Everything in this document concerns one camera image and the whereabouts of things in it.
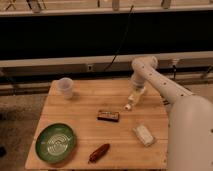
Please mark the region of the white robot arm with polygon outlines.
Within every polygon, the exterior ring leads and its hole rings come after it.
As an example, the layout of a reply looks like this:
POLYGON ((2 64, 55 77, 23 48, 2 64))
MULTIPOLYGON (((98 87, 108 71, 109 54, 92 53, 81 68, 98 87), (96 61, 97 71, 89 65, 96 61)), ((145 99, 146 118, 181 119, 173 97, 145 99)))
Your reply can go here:
POLYGON ((213 103, 156 71, 155 56, 132 61, 134 88, 150 83, 171 105, 167 171, 213 171, 213 103))

